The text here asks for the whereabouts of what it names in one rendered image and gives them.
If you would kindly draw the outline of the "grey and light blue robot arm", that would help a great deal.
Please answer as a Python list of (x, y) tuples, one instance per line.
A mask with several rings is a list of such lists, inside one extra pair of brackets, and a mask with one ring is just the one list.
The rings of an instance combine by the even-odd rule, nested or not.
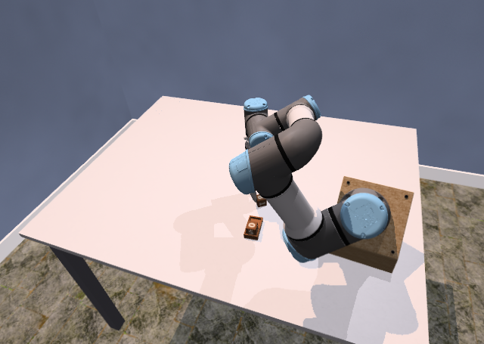
[(249, 150), (233, 158), (228, 166), (241, 193), (257, 191), (280, 216), (285, 245), (301, 263), (378, 236), (391, 217), (386, 199), (370, 188), (351, 190), (338, 204), (322, 211), (304, 197), (292, 172), (317, 153), (322, 140), (316, 122), (320, 117), (310, 95), (270, 116), (266, 100), (248, 99), (244, 102), (244, 140)]

